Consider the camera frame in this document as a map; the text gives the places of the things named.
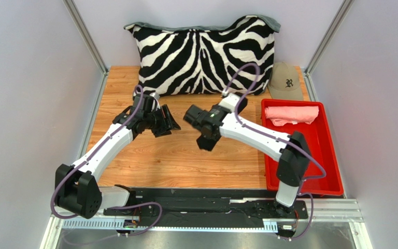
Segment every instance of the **beige baseball cap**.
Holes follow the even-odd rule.
[[[299,73],[294,66],[284,62],[274,64],[268,90],[273,99],[303,100]]]

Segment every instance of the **red tray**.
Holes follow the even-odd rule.
[[[271,120],[265,118],[265,108],[269,106],[318,106],[319,116],[311,124],[298,123],[286,124],[281,127],[274,126]],[[338,171],[331,133],[326,119],[325,109],[320,102],[289,101],[289,100],[262,100],[262,125],[279,132],[292,134],[299,131],[305,135],[312,156],[326,170],[326,177],[322,179],[307,180],[302,192],[311,192],[319,195],[340,196],[343,194],[342,179]],[[265,155],[266,188],[276,191],[279,179],[276,177],[277,162]],[[321,172],[312,162],[309,164],[305,176],[320,175]]]

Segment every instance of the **wooden table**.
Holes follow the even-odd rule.
[[[296,67],[304,94],[308,93],[299,67]],[[137,66],[113,66],[102,96],[92,135],[91,148],[107,131],[113,118],[132,105],[132,92],[138,83]],[[269,99],[268,90],[248,96],[248,106],[241,116],[261,124],[261,100]],[[186,110],[195,104],[210,109],[220,95],[164,96],[182,130],[158,137],[150,131],[139,135],[124,148],[104,171],[100,186],[121,184],[129,187],[183,188],[266,188],[264,154],[236,140],[221,138],[212,152],[200,150],[200,133],[183,121]]]

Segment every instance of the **zebra print pillow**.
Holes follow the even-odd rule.
[[[170,29],[136,22],[124,27],[136,39],[139,84],[160,96],[222,92],[233,74],[254,62],[260,80],[251,91],[265,91],[274,63],[274,33],[280,24],[265,16],[244,16],[230,27]],[[251,67],[234,80],[230,91],[245,93],[255,78]]]

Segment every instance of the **robotic arm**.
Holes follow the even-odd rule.
[[[278,139],[292,142],[309,153],[306,140],[299,132],[294,132],[292,135],[277,132],[239,117],[239,120],[245,124],[243,125],[234,115],[239,100],[239,95],[229,93],[210,111],[192,105],[183,119],[201,132],[201,136],[196,140],[200,149],[211,151],[220,137],[224,136],[250,145],[277,161],[276,176],[280,183],[274,205],[277,213],[289,214],[293,211],[293,204],[303,175],[308,168],[309,159],[295,148],[279,142]],[[238,113],[246,107],[247,103],[247,99],[242,100]],[[258,131],[270,134],[276,139],[264,136]]]
[[[151,130],[155,137],[169,135],[171,130],[180,130],[167,105],[159,106],[158,99],[156,93],[138,94],[133,106],[127,107],[114,118],[107,133],[87,154],[71,166],[62,164],[58,167],[55,173],[55,188],[76,165],[87,162],[58,190],[55,205],[87,219],[93,217],[99,209],[126,205],[130,195],[126,187],[98,187],[97,181],[113,158],[145,130]],[[127,114],[135,109],[138,110],[133,117]]]

